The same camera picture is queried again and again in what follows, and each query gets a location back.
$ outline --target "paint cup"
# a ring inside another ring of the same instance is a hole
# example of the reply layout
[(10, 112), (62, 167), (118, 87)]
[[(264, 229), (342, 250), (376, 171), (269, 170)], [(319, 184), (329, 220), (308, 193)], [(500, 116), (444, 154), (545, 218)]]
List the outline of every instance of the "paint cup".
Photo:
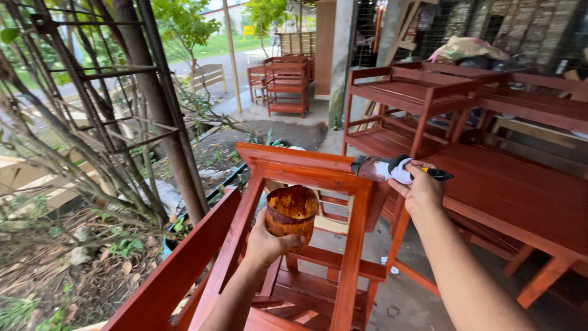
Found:
[(300, 234), (305, 241), (301, 246), (289, 249), (299, 253), (310, 242), (315, 227), (315, 216), (319, 210), (319, 199), (308, 187), (294, 185), (279, 188), (268, 194), (265, 228), (276, 237)]

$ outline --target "left hand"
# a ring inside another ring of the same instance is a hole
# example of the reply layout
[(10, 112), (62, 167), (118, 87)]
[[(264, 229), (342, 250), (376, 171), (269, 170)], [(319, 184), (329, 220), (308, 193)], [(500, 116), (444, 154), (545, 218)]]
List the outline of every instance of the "left hand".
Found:
[(280, 256), (286, 253), (288, 248), (296, 247), (306, 241), (300, 234), (289, 234), (284, 237), (276, 237), (265, 229), (266, 208), (259, 211), (255, 225), (249, 234), (247, 252), (244, 263), (249, 263), (256, 268), (269, 268)]

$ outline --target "right hand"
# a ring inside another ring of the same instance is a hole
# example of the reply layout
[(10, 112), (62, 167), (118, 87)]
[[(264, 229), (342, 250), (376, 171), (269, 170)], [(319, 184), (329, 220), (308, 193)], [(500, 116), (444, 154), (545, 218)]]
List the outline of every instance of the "right hand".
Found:
[(445, 190), (443, 182), (435, 180), (421, 167), (435, 168), (431, 163), (411, 160), (405, 164), (405, 169), (415, 178), (412, 184), (400, 184), (394, 179), (387, 181), (392, 188), (406, 198), (405, 207), (411, 216), (423, 211), (437, 208), (442, 210), (443, 208), (443, 192)]

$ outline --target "white cloth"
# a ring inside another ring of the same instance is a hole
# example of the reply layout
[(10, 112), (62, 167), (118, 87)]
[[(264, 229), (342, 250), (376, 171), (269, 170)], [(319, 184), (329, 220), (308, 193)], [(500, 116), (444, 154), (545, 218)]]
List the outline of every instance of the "white cloth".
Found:
[(411, 158), (406, 158), (398, 164), (398, 166), (392, 169), (392, 173), (388, 173), (388, 163), (386, 162), (378, 162), (376, 163), (376, 173), (378, 175), (384, 176), (384, 180), (388, 179), (395, 179), (400, 184), (412, 184), (412, 179), (410, 179), (410, 172), (404, 169), (405, 164), (407, 164)]

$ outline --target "bamboo pole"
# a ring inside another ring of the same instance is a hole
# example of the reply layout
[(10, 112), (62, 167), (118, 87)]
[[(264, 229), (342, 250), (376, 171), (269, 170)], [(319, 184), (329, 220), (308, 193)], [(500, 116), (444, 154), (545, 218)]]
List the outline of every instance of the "bamboo pole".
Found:
[(222, 0), (223, 11), (225, 12), (225, 27), (226, 35), (229, 38), (229, 52), (230, 52), (230, 63), (233, 66), (233, 82), (235, 83), (235, 96), (237, 97), (237, 110), (241, 112), (241, 97), (239, 95), (239, 78), (237, 77), (237, 64), (235, 62), (235, 49), (233, 47), (233, 34), (230, 29), (230, 18), (229, 18), (229, 6), (226, 4), (226, 0)]

